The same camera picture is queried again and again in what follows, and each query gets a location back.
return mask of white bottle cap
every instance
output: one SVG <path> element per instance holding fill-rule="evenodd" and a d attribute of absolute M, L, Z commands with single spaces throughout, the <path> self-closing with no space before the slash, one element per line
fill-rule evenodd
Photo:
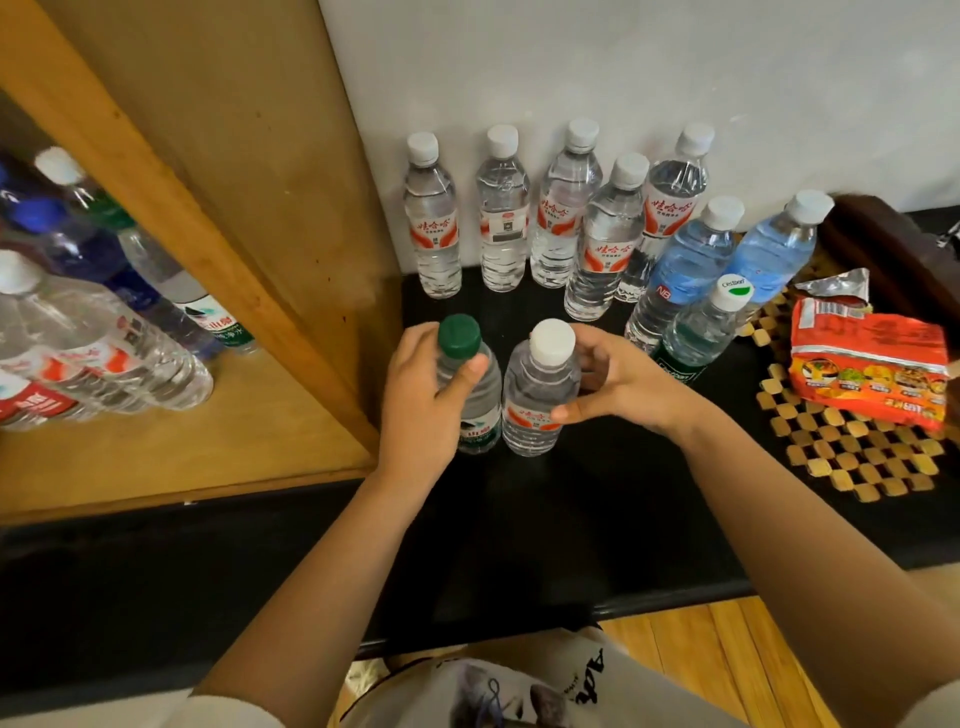
<path fill-rule="evenodd" d="M 429 167 L 440 158 L 440 144 L 430 132 L 414 132 L 407 137 L 407 156 L 418 167 Z"/>
<path fill-rule="evenodd" d="M 716 132 L 710 124 L 695 121 L 687 124 L 677 139 L 677 153 L 687 157 L 702 157 L 710 151 Z"/>
<path fill-rule="evenodd" d="M 566 125 L 566 148 L 578 154 L 592 152 L 599 135 L 600 125 L 580 116 Z"/>
<path fill-rule="evenodd" d="M 544 367 L 559 367 L 577 343 L 577 336 L 566 321 L 543 319 L 530 332 L 530 355 Z"/>
<path fill-rule="evenodd" d="M 620 155 L 613 163 L 610 181 L 618 189 L 637 189 L 647 179 L 650 160 L 636 152 Z"/>
<path fill-rule="evenodd" d="M 731 231 L 740 222 L 744 213 L 743 203 L 736 197 L 720 195 L 713 197 L 700 213 L 700 221 L 711 230 Z"/>
<path fill-rule="evenodd" d="M 86 172 L 62 147 L 44 149 L 34 159 L 34 166 L 53 184 L 76 184 Z"/>
<path fill-rule="evenodd" d="M 43 269 L 17 251 L 0 251 L 0 293 L 26 293 L 43 280 Z"/>
<path fill-rule="evenodd" d="M 710 302 L 721 311 L 734 313 L 747 305 L 753 295 L 754 285 L 747 279 L 735 273 L 725 273 L 710 291 Z"/>
<path fill-rule="evenodd" d="M 786 211 L 801 225 L 820 225 L 833 205 L 833 199 L 819 189 L 802 189 L 786 204 Z"/>
<path fill-rule="evenodd" d="M 520 134 L 510 124 L 497 124 L 487 130 L 487 147 L 493 158 L 509 159 L 516 154 L 519 143 Z"/>

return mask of wooden cabinet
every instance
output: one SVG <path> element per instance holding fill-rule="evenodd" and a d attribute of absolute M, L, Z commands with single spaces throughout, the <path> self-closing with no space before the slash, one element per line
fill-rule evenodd
<path fill-rule="evenodd" d="M 6 0 L 0 87 L 0 146 L 69 150 L 264 350 L 188 412 L 0 433 L 0 524 L 367 472 L 399 271 L 316 1 Z"/>

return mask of instant noodle packet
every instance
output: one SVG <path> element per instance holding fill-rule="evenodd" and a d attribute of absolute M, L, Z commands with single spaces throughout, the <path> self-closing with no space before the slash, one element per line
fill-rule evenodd
<path fill-rule="evenodd" d="M 805 400 L 902 425 L 940 429 L 947 414 L 947 341 L 933 324 L 840 303 L 793 309 L 790 380 Z"/>

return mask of shirt sleeve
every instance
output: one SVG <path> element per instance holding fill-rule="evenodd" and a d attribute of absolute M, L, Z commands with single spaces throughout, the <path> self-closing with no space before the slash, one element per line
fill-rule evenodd
<path fill-rule="evenodd" d="M 283 723 L 251 703 L 232 697 L 188 697 L 162 728 L 283 728 Z"/>
<path fill-rule="evenodd" d="M 960 680 L 938 688 L 917 703 L 899 728 L 953 728 L 960 723 Z"/>

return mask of hand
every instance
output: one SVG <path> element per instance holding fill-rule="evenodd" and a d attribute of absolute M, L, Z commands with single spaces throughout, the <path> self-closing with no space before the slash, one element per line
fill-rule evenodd
<path fill-rule="evenodd" d="M 577 335 L 582 390 L 593 392 L 555 407 L 564 425 L 617 415 L 671 439 L 696 422 L 708 401 L 654 363 L 622 336 L 572 324 Z"/>
<path fill-rule="evenodd" d="M 489 364 L 478 353 L 464 362 L 444 390 L 437 389 L 437 322 L 403 332 L 387 369 L 383 394 L 380 462 L 391 483 L 427 491 L 453 459 L 460 439 L 460 413 Z"/>

